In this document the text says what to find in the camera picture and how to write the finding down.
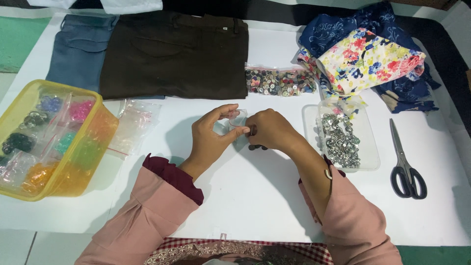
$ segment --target black scissors handle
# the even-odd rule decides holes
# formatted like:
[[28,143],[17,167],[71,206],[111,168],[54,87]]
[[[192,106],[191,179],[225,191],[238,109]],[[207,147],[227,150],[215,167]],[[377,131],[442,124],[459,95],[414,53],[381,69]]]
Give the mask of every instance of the black scissors handle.
[[[425,199],[427,197],[427,185],[425,185],[425,181],[416,169],[411,167],[409,172],[411,174],[412,183],[409,183],[409,178],[407,177],[403,167],[396,166],[393,168],[391,173],[391,184],[393,190],[401,198],[412,197],[414,199]],[[398,186],[398,175],[404,192],[402,192]],[[415,180],[419,183],[420,194],[417,194],[417,184],[415,183]]]

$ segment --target brown trousers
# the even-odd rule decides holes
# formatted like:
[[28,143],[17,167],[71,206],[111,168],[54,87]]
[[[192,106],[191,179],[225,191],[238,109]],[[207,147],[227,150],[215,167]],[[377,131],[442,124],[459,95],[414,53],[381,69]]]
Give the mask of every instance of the brown trousers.
[[122,15],[100,76],[103,99],[174,95],[244,99],[248,26],[169,11]]

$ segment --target scissor blade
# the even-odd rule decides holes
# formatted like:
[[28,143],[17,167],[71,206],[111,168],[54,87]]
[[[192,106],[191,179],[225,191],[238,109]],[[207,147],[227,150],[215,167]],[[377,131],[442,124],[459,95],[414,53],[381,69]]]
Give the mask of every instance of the scissor blade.
[[391,134],[394,142],[394,147],[396,148],[396,153],[398,154],[398,156],[403,156],[404,150],[402,149],[401,139],[399,138],[396,125],[394,124],[394,121],[392,119],[389,119],[389,124],[391,126]]

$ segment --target plastic storage box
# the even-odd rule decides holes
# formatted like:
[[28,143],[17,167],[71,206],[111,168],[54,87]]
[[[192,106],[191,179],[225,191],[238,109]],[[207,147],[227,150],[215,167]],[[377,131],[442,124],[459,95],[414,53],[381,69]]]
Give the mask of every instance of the plastic storage box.
[[[345,172],[355,172],[358,170],[377,170],[380,166],[380,157],[378,155],[378,149],[376,147],[376,142],[374,141],[373,132],[371,130],[365,107],[361,103],[354,100],[326,99],[319,103],[316,124],[321,151],[326,154],[329,159],[331,159],[327,149],[327,140],[330,138],[330,133],[327,132],[326,135],[322,126],[322,117],[324,117],[326,114],[335,114],[342,117],[348,117],[352,124],[351,128],[353,129],[353,135],[360,140],[360,143],[356,145],[358,149],[358,158],[360,158],[359,166],[356,168],[342,167],[340,163],[334,163],[334,166],[337,169],[343,170]],[[344,122],[340,122],[338,127],[340,127],[343,132],[345,132]]]
[[[79,129],[63,156],[54,163],[52,175],[40,190],[26,192],[18,186],[8,186],[0,182],[0,194],[25,201],[37,201],[46,196],[77,197],[87,188],[119,123],[103,105],[102,97],[96,92],[45,80],[30,82],[1,116],[0,141],[4,142],[12,132],[18,130],[24,117],[37,107],[38,99],[42,95],[58,93],[93,99],[95,103],[83,123],[78,126]],[[55,118],[57,117],[51,116],[51,121],[46,126],[55,126]],[[8,156],[3,151],[0,151],[0,155],[2,158]],[[22,155],[32,156],[28,152],[22,152]]]

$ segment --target maroon ruffle cuff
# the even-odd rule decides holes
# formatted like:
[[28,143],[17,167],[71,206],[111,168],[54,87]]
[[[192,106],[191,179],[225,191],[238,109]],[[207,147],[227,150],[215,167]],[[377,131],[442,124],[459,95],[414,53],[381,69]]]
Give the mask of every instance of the maroon ruffle cuff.
[[[329,171],[330,171],[330,166],[333,166],[333,163],[332,163],[332,161],[330,161],[330,159],[327,158],[327,156],[325,154],[324,154],[324,161],[327,164],[327,166],[329,167]],[[345,172],[343,172],[342,170],[339,170],[339,173],[340,173],[340,175],[342,175],[342,177],[347,176],[345,174]],[[301,183],[302,183],[302,181],[301,181],[301,178],[300,178],[299,181],[298,181],[298,185],[301,184]]]
[[200,206],[203,203],[203,191],[193,185],[193,178],[176,167],[175,164],[169,164],[168,159],[163,157],[151,157],[150,154],[148,154],[142,166],[161,177],[175,189],[192,199],[197,205]]

